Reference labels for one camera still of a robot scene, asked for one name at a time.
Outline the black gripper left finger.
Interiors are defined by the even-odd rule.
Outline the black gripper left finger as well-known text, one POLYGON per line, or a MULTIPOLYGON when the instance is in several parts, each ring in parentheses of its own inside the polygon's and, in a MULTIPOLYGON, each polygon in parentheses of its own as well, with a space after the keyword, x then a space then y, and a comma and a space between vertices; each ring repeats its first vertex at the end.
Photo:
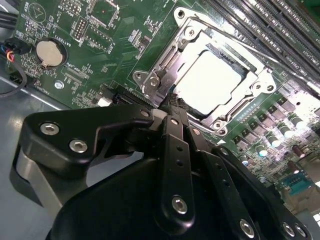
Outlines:
POLYGON ((74 196, 140 160, 157 160, 155 221, 171 236, 195 222, 189 144, 179 106, 160 116, 140 104, 34 113, 20 132, 15 169, 41 204, 58 200, 55 218, 74 196))

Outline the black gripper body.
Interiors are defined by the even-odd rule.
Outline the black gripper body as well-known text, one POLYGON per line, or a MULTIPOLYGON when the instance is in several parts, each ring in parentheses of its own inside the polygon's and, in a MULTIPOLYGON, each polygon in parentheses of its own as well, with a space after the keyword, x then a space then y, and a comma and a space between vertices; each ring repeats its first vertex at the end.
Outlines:
MULTIPOLYGON (((52 240, 171 240, 155 220, 160 162, 139 160, 72 197, 56 216, 52 240)), ((195 221, 180 240, 234 240, 206 173, 192 174, 195 221)))

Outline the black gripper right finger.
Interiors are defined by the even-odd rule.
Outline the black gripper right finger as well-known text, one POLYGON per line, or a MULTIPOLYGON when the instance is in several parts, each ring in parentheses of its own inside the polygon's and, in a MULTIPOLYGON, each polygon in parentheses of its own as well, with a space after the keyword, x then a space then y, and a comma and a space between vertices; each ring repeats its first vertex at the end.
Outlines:
POLYGON ((312 234, 228 149, 213 146, 179 116, 197 169, 205 175, 220 210, 218 229, 224 240, 311 240, 312 234))

